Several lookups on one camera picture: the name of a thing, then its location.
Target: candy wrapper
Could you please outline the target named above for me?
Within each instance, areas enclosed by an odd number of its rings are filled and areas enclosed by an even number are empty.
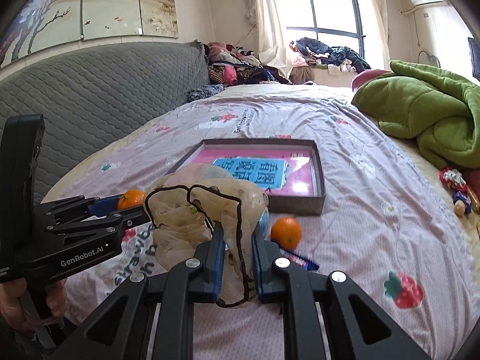
[[[445,168],[440,172],[440,181],[450,189],[468,192],[468,186],[458,169]]]

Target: blue gripper pad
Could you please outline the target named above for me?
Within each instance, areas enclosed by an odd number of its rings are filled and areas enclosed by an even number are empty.
[[[110,196],[108,198],[97,200],[88,209],[90,215],[94,215],[97,218],[106,216],[111,212],[118,211],[117,204],[122,195]]]

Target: window frame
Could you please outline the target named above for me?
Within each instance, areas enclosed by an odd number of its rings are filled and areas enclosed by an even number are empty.
[[[330,30],[329,28],[319,28],[317,27],[317,17],[315,14],[315,5],[314,0],[310,0],[311,12],[313,14],[313,27],[287,27],[287,30],[297,30],[297,31],[311,31],[315,32],[318,39],[319,33],[326,33],[331,35],[342,35],[348,36],[350,38],[356,38],[360,44],[360,55],[362,58],[365,57],[365,43],[364,38],[365,35],[363,34],[363,27],[362,27],[362,18],[360,17],[360,7],[358,0],[352,0],[353,4],[353,12],[355,14],[355,25],[357,27],[357,32],[347,32],[347,31],[340,31],[340,30]]]

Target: orange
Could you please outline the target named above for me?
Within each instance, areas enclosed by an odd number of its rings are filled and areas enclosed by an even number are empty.
[[[117,210],[125,210],[126,208],[139,206],[143,203],[145,192],[140,190],[129,190],[120,197],[117,203]]]
[[[302,226],[293,216],[283,216],[270,230],[270,239],[286,251],[294,250],[302,238]]]

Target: white wall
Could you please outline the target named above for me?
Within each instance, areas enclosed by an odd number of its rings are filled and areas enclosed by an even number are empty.
[[[204,43],[213,40],[212,18],[208,0],[175,0],[178,21],[179,38],[164,38],[159,36],[116,36],[78,42],[65,43],[48,49],[35,52],[20,58],[0,69],[0,80],[9,76],[19,69],[31,65],[34,62],[78,50],[83,47],[97,46],[100,44],[124,43],[124,42],[191,42],[198,39]]]
[[[213,39],[212,17],[208,0],[175,0],[179,38],[177,42],[198,39],[204,43]]]
[[[246,36],[253,25],[248,21],[245,0],[210,0],[215,41],[236,44]],[[245,40],[239,43],[246,50],[258,51],[258,32],[254,28]]]
[[[405,11],[403,0],[387,0],[390,59],[412,62],[409,20],[400,11]]]
[[[410,0],[403,0],[403,2],[406,9],[413,8]],[[408,15],[408,20],[412,62],[417,63],[419,60],[420,63],[432,65],[433,63],[425,54],[422,54],[419,59],[420,50],[425,49],[438,57],[443,69],[479,83],[472,76],[470,47],[467,39],[472,35],[454,7],[447,3],[424,5]]]

